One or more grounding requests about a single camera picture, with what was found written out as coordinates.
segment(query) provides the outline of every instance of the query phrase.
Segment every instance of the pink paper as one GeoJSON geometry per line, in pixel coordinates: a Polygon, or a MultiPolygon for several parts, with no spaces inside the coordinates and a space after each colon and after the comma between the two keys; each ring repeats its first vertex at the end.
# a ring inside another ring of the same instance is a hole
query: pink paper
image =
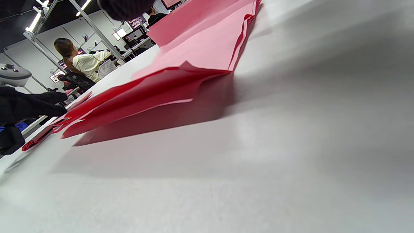
{"type": "Polygon", "coordinates": [[[234,69],[259,3],[191,0],[172,12],[149,32],[160,46],[152,64],[135,73],[130,83],[70,111],[63,138],[156,107],[193,101],[201,83],[234,69]]]}

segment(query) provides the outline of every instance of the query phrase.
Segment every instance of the white wall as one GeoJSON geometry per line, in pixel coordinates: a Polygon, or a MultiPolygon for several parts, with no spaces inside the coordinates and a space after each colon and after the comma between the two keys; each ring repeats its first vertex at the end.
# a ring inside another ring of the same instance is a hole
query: white wall
{"type": "MultiPolygon", "coordinates": [[[[92,19],[94,24],[102,31],[105,37],[113,44],[117,45],[120,49],[123,49],[125,43],[123,40],[117,41],[112,34],[116,28],[121,26],[121,22],[109,19],[103,11],[98,11],[90,14],[89,17],[92,19]]],[[[53,28],[37,35],[36,42],[43,47],[55,61],[59,61],[62,57],[55,50],[53,43],[59,38],[68,38],[73,41],[77,47],[81,47],[83,50],[88,52],[88,48],[93,50],[106,50],[106,46],[103,43],[99,43],[95,47],[94,42],[100,42],[101,39],[98,35],[93,35],[93,29],[89,24],[82,18],[66,23],[62,26],[53,28]],[[84,43],[82,35],[87,34],[90,39],[87,43],[84,43]]],[[[39,50],[37,50],[28,40],[23,40],[16,44],[7,47],[6,54],[19,63],[23,68],[28,69],[32,72],[33,76],[39,80],[43,85],[48,88],[61,88],[63,87],[62,82],[54,83],[49,77],[51,76],[51,70],[56,70],[56,66],[50,62],[39,50]]],[[[0,63],[3,61],[10,62],[6,56],[0,54],[0,63]]],[[[41,93],[46,90],[42,88],[35,80],[30,79],[25,86],[33,93],[41,93]]]]}
{"type": "MultiPolygon", "coordinates": [[[[13,63],[8,57],[6,57],[6,55],[4,55],[4,54],[2,54],[2,53],[0,53],[0,63],[13,63]]],[[[29,89],[32,93],[42,93],[42,92],[45,92],[46,90],[42,87],[42,86],[40,86],[33,78],[30,78],[28,81],[27,81],[27,84],[26,84],[26,87],[27,86],[31,86],[32,88],[31,89],[29,89]]],[[[20,91],[20,92],[22,92],[22,93],[26,93],[26,94],[28,94],[29,92],[26,90],[26,89],[24,89],[24,88],[22,88],[22,87],[17,87],[16,88],[16,90],[18,90],[18,91],[20,91]]]]}

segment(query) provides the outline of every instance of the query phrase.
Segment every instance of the chair backrest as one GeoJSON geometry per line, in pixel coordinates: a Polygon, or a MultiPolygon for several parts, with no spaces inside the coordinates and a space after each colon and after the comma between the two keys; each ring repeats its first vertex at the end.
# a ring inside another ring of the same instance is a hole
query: chair backrest
{"type": "Polygon", "coordinates": [[[66,75],[59,75],[58,79],[61,81],[67,81],[72,84],[75,84],[76,86],[80,87],[82,91],[86,91],[93,85],[95,85],[95,82],[86,77],[85,75],[74,72],[69,72],[66,75]]]}
{"type": "Polygon", "coordinates": [[[114,70],[116,70],[116,66],[113,64],[113,62],[111,60],[106,60],[99,66],[98,78],[103,79],[114,70]]]}

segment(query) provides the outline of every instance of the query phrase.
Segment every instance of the black object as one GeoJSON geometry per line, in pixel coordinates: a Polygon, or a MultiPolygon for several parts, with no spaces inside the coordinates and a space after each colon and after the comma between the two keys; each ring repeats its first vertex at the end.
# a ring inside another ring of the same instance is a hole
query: black object
{"type": "Polygon", "coordinates": [[[24,137],[14,125],[5,126],[0,132],[0,158],[11,155],[24,145],[24,137]]]}
{"type": "Polygon", "coordinates": [[[89,90],[89,88],[93,87],[95,85],[95,82],[86,77],[83,74],[78,74],[74,72],[69,72],[66,75],[59,75],[58,79],[61,81],[67,81],[72,84],[75,84],[78,86],[83,92],[89,90]]]}
{"type": "Polygon", "coordinates": [[[148,26],[147,29],[150,28],[152,25],[156,24],[158,21],[160,21],[162,18],[167,16],[168,14],[158,13],[155,15],[151,15],[148,19],[148,26]]]}
{"type": "Polygon", "coordinates": [[[15,124],[39,115],[60,117],[67,110],[55,104],[65,100],[65,93],[24,94],[12,87],[0,87],[0,126],[5,127],[0,132],[0,157],[12,154],[24,145],[24,138],[15,124]]]}
{"type": "Polygon", "coordinates": [[[155,0],[98,0],[100,8],[118,21],[133,20],[150,9],[155,0]]]}

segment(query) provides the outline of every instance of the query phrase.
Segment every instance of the fluorescent light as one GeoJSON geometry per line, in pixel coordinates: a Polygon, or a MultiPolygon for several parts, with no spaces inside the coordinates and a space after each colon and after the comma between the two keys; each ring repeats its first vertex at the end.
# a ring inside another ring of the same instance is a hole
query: fluorescent light
{"type": "Polygon", "coordinates": [[[115,39],[117,40],[117,41],[119,41],[121,38],[119,37],[119,35],[115,32],[114,34],[112,34],[113,35],[113,37],[115,37],[115,39]]]}
{"type": "Polygon", "coordinates": [[[119,29],[117,32],[116,32],[118,35],[119,35],[119,37],[124,37],[124,36],[126,36],[126,32],[125,32],[125,30],[123,29],[123,28],[121,28],[121,29],[119,29]]]}
{"type": "Polygon", "coordinates": [[[117,32],[115,32],[113,35],[113,37],[115,37],[115,39],[117,41],[119,41],[122,37],[124,37],[127,33],[125,32],[125,30],[123,28],[119,29],[117,32]]]}
{"type": "MultiPolygon", "coordinates": [[[[49,0],[46,0],[46,1],[44,1],[43,2],[43,5],[47,5],[47,4],[49,4],[49,0]]],[[[36,15],[36,17],[34,18],[34,20],[33,20],[33,22],[31,23],[31,25],[30,25],[30,27],[27,27],[26,28],[26,31],[29,31],[29,32],[33,32],[33,30],[34,30],[34,28],[36,27],[36,24],[39,22],[39,19],[40,19],[40,17],[41,17],[41,14],[39,13],[39,11],[37,11],[36,10],[36,12],[37,12],[37,15],[36,15]]]]}
{"type": "Polygon", "coordinates": [[[85,2],[85,4],[81,7],[81,9],[82,10],[84,10],[85,8],[86,8],[86,6],[91,2],[92,0],[87,0],[86,2],[85,2]]]}
{"type": "Polygon", "coordinates": [[[34,28],[36,27],[37,22],[39,22],[39,19],[40,19],[40,13],[37,13],[30,27],[26,28],[26,31],[33,32],[34,28]]]}

